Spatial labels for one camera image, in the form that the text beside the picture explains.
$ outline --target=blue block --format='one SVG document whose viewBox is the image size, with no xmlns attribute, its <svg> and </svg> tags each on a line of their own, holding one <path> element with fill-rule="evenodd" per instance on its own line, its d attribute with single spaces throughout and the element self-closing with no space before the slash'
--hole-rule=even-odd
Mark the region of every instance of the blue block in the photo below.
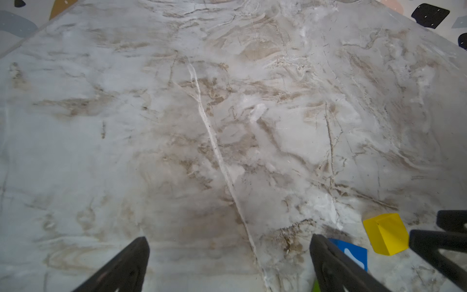
<svg viewBox="0 0 467 292">
<path fill-rule="evenodd" d="M 349 258 L 356 262 L 360 267 L 368 272 L 368 251 L 360 246 L 351 243 L 329 238 L 329 241 L 337 245 L 337 247 L 344 252 Z"/>
</svg>

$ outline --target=marble surface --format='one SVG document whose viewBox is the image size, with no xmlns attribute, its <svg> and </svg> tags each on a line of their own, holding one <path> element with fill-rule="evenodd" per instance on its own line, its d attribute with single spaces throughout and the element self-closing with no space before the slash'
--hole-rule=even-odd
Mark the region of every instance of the marble surface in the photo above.
<svg viewBox="0 0 467 292">
<path fill-rule="evenodd" d="M 467 208 L 466 52 L 346 2 L 84 0 L 0 59 L 0 290 L 71 291 L 144 235 L 144 291 L 309 291 L 314 233 L 446 290 L 361 221 Z"/>
</svg>

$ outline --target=yellow block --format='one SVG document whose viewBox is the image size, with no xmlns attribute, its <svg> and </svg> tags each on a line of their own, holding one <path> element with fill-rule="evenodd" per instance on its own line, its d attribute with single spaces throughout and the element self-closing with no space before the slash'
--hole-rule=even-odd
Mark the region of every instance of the yellow block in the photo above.
<svg viewBox="0 0 467 292">
<path fill-rule="evenodd" d="M 375 253 L 391 256 L 409 248 L 409 233 L 397 213 L 367 219 L 363 226 Z"/>
</svg>

